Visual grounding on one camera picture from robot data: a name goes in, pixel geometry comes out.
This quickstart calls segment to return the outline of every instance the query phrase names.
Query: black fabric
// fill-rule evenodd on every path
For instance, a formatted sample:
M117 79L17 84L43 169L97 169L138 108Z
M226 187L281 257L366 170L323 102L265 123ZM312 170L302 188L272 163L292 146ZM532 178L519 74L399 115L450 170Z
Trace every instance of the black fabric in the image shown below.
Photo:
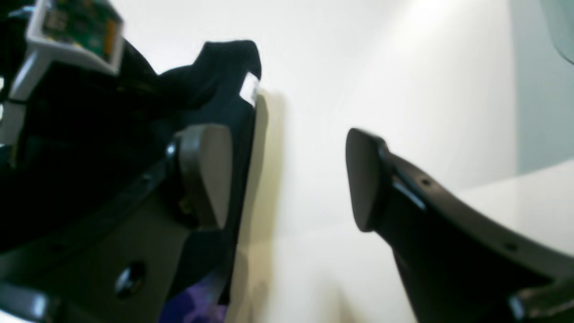
M0 147L0 172L10 170L10 146Z
M239 96L248 72L261 79L257 47L251 41L235 41L206 43L192 65L160 75L162 87L173 91L171 97L179 98L185 105L202 103L200 109L189 113L193 124L227 125L233 139L233 178L226 227L222 232L190 235L168 298L223 266L227 287L221 300L229 300L255 127L254 108Z
M0 14L0 76L4 87L0 91L0 102L4 101L12 80L20 70L28 45L24 39L27 21L10 18L3 20Z
M0 252L99 209L164 157L174 133L205 122L226 124L233 136L224 235L233 241L254 125L253 108L238 95L248 70L261 75L249 41L206 44L194 65L160 78L129 43L118 78L53 64L28 102L19 169L0 171Z

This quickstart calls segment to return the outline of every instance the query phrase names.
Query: black plastic arm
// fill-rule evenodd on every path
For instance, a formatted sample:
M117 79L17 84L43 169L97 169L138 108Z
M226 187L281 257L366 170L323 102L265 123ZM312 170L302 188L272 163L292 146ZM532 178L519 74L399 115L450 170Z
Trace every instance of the black plastic arm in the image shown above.
M572 322L574 259L479 214L380 137L347 136L355 221L393 249L419 322Z

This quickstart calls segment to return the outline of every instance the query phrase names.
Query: green circuit board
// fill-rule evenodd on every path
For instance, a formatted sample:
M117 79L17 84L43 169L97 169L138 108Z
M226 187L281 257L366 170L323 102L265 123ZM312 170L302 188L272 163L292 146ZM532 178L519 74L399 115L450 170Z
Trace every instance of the green circuit board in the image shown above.
M42 24L54 41L82 47L110 62L121 19L105 0L51 0Z

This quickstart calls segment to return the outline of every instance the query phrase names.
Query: white label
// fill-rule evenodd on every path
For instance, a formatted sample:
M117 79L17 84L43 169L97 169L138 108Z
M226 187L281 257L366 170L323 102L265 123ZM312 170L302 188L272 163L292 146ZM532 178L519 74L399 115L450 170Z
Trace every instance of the white label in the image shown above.
M257 101L257 91L259 90L259 79L251 72L247 72L239 96L255 107Z

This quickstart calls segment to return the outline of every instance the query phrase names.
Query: white wall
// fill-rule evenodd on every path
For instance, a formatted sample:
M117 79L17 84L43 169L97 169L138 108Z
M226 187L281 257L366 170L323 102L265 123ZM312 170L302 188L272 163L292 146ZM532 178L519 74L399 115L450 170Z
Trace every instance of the white wall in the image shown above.
M415 321L390 248L352 220L346 134L380 134L455 192L514 176L509 2L113 2L158 72L192 63L207 40L259 46L265 150L249 184L228 322ZM536 0L516 5L544 28Z

